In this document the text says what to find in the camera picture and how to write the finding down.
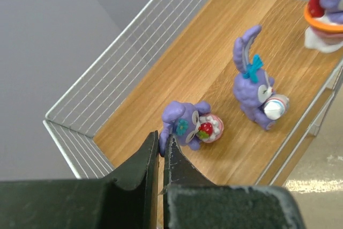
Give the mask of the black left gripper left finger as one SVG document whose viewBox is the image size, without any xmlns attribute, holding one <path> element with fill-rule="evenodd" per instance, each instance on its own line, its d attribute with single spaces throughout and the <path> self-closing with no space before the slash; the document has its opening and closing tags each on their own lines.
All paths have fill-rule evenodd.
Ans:
<svg viewBox="0 0 343 229">
<path fill-rule="evenodd" d="M 99 179 L 1 183 L 1 228 L 156 228 L 159 142 L 149 133 Z"/>
</svg>

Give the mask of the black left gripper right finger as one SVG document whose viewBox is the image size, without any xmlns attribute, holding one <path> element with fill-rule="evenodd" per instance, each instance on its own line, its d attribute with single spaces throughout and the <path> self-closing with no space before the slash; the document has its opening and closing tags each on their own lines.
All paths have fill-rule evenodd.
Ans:
<svg viewBox="0 0 343 229">
<path fill-rule="evenodd" d="M 164 228 L 305 228 L 288 190 L 219 186 L 206 178 L 170 135 L 163 173 Z"/>
</svg>

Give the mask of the small purple bunny toy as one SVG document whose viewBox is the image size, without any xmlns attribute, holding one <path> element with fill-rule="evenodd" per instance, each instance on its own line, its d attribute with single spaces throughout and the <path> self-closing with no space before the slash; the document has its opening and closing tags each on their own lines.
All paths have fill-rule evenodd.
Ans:
<svg viewBox="0 0 343 229">
<path fill-rule="evenodd" d="M 176 137 L 180 146 L 188 146 L 197 151 L 201 143 L 218 140 L 224 130 L 221 118 L 211 113 L 211 105 L 206 101 L 196 104 L 172 101 L 162 113 L 163 129 L 159 136 L 160 156 L 165 156 L 167 139 Z"/>
</svg>

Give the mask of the purple bunny with tube toy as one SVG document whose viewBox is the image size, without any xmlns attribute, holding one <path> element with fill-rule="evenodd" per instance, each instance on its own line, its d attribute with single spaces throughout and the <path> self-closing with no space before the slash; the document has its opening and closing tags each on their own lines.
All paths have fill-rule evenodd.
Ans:
<svg viewBox="0 0 343 229">
<path fill-rule="evenodd" d="M 239 71 L 234 79 L 233 94 L 241 110 L 264 130 L 270 130 L 289 109 L 289 98 L 277 94 L 275 80 L 263 69 L 258 54 L 249 58 L 249 50 L 262 26 L 255 25 L 234 42 L 233 61 Z"/>
</svg>

